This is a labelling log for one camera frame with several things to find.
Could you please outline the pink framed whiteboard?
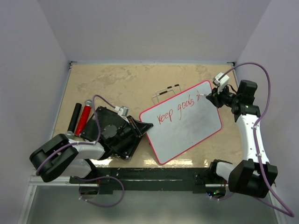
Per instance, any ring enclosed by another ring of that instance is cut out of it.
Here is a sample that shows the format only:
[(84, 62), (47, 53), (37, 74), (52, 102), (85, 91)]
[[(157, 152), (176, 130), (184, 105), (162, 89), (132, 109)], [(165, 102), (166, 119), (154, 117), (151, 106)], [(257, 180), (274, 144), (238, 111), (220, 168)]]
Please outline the pink framed whiteboard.
[(146, 133), (159, 164), (164, 165), (222, 129), (218, 109), (199, 94), (211, 93), (202, 81), (140, 113), (154, 126)]

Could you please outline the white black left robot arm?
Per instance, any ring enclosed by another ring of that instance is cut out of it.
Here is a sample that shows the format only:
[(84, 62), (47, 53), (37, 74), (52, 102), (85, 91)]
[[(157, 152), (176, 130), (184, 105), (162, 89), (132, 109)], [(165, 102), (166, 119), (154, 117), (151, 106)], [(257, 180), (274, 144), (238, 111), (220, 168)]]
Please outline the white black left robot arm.
[(96, 180), (97, 172), (88, 160), (105, 160), (115, 154), (124, 160), (132, 157), (143, 135), (154, 125), (127, 116), (125, 119), (100, 118), (99, 140), (74, 141), (58, 134), (29, 157), (37, 176), (51, 182), (61, 175), (77, 176), (86, 183)]

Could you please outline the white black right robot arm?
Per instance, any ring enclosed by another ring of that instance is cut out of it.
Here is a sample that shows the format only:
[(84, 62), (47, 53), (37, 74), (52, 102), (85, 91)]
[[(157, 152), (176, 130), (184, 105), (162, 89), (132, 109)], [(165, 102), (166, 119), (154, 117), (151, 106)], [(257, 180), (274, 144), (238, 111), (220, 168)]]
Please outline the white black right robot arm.
[(266, 181), (272, 185), (278, 175), (276, 166), (270, 164), (263, 148), (260, 133), (260, 109), (254, 105), (257, 84), (242, 80), (238, 89), (230, 92), (227, 81), (213, 80), (215, 88), (207, 99), (217, 108), (231, 108), (238, 126), (243, 149), (243, 159), (234, 166), (230, 162), (214, 160), (208, 171), (213, 183), (225, 180), (229, 191), (257, 198), (265, 198), (269, 192)]

